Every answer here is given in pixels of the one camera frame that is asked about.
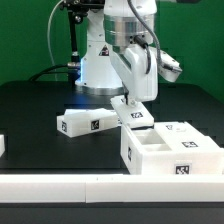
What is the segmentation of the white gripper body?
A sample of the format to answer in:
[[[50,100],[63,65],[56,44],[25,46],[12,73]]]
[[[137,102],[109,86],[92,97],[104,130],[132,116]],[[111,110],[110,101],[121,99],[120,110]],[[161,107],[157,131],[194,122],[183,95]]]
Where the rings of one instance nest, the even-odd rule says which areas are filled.
[[[139,45],[130,45],[121,54],[112,52],[110,61],[128,91],[137,101],[153,101],[158,93],[157,61],[153,53],[150,71],[147,70],[147,53]]]

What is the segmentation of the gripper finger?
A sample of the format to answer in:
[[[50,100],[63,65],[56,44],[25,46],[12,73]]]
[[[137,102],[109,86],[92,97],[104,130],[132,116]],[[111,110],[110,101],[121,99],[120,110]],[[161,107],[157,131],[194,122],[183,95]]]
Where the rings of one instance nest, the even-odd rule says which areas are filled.
[[[128,105],[130,107],[135,107],[136,106],[136,101],[128,93],[125,93],[124,97],[125,97],[125,104],[126,105]]]

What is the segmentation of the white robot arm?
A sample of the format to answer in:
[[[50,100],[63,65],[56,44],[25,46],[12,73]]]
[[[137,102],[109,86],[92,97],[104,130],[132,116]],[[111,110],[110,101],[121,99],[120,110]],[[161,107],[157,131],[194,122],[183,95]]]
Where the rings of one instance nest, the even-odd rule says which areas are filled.
[[[103,0],[88,13],[87,51],[81,59],[82,91],[123,94],[126,101],[145,102],[158,92],[155,0]]]

